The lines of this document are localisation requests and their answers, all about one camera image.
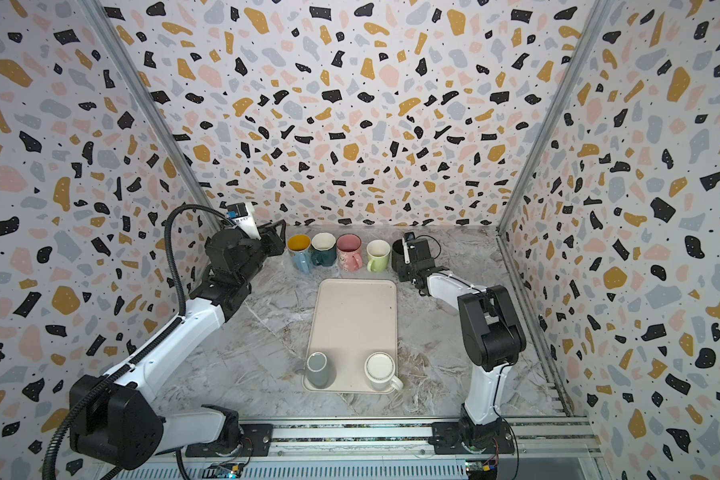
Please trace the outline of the light blue butterfly mug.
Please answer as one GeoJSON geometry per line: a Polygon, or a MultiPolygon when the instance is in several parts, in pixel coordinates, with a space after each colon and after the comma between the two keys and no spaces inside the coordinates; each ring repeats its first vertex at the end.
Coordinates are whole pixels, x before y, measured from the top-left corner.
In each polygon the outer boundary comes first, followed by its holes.
{"type": "Polygon", "coordinates": [[[294,235],[287,241],[287,249],[292,265],[297,271],[305,274],[309,274],[312,269],[310,245],[310,237],[304,234],[294,235]]]}

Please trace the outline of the light green mug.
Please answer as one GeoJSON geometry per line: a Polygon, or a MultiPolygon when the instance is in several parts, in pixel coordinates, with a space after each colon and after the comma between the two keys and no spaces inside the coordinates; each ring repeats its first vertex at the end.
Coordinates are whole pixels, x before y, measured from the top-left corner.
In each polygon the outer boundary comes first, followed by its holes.
{"type": "Polygon", "coordinates": [[[367,248],[368,261],[366,269],[368,272],[381,273],[388,268],[391,255],[391,246],[384,240],[373,240],[368,243],[367,248]]]}

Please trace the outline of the dark teal mug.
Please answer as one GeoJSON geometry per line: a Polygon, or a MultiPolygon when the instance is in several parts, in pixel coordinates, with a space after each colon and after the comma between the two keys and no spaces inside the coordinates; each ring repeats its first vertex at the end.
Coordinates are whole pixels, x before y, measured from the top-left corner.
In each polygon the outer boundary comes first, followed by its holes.
{"type": "Polygon", "coordinates": [[[336,237],[328,232],[315,234],[310,244],[310,260],[315,267],[331,267],[337,259],[336,237]]]}

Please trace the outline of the pink ghost pattern mug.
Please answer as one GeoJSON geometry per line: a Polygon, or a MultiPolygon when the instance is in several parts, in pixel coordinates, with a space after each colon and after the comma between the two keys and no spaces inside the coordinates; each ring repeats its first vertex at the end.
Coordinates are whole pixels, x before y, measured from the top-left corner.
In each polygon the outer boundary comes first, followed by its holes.
{"type": "Polygon", "coordinates": [[[343,234],[336,242],[339,267],[347,272],[356,272],[363,267],[362,240],[355,234],[343,234]]]}

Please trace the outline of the white mug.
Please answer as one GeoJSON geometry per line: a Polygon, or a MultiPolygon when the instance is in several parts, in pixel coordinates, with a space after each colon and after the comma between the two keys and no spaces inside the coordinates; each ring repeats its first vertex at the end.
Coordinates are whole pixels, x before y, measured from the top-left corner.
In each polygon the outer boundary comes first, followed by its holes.
{"type": "Polygon", "coordinates": [[[396,375],[395,360],[385,352],[370,354],[365,361],[364,372],[374,391],[388,392],[403,389],[404,384],[396,375]]]}

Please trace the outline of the grey mug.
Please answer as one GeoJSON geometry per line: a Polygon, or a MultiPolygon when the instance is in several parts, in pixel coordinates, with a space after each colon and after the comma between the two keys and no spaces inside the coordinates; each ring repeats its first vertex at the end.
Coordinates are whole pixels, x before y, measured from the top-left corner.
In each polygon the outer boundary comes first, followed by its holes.
{"type": "Polygon", "coordinates": [[[310,391],[328,389],[336,380],[335,365],[322,351],[310,353],[296,372],[302,375],[302,386],[310,391]]]}

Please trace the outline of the black mug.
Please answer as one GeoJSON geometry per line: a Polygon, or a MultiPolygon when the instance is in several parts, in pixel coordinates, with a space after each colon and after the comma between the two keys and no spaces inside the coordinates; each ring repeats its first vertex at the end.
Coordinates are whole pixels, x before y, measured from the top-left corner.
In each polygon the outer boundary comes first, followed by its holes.
{"type": "Polygon", "coordinates": [[[398,272],[405,266],[405,248],[403,246],[403,240],[395,240],[392,244],[391,252],[391,267],[395,272],[398,272]]]}

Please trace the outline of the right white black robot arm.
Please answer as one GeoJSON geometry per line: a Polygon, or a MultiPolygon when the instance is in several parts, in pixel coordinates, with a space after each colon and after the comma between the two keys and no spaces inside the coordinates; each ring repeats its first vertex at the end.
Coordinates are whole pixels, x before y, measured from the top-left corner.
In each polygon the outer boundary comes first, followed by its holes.
{"type": "Polygon", "coordinates": [[[458,312],[463,346],[473,364],[459,419],[434,423],[429,443],[438,455],[513,453],[514,437],[500,403],[506,377],[527,340],[511,296],[501,285],[475,285],[438,266],[428,239],[406,232],[393,243],[392,268],[421,296],[458,312]]]}

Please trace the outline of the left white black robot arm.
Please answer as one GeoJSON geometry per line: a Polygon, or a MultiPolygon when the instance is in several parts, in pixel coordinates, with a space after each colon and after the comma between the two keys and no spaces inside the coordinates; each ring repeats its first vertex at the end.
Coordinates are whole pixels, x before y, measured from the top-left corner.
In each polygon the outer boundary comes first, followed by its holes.
{"type": "Polygon", "coordinates": [[[241,449],[237,411],[204,404],[163,416],[152,404],[188,355],[240,309],[265,261],[284,253],[285,232],[285,222],[277,221],[259,226],[256,234],[235,226],[207,239],[209,263],[184,312],[105,375],[80,378],[71,387],[70,411],[55,439],[68,439],[73,451],[121,470],[194,444],[217,454],[241,449]]]}

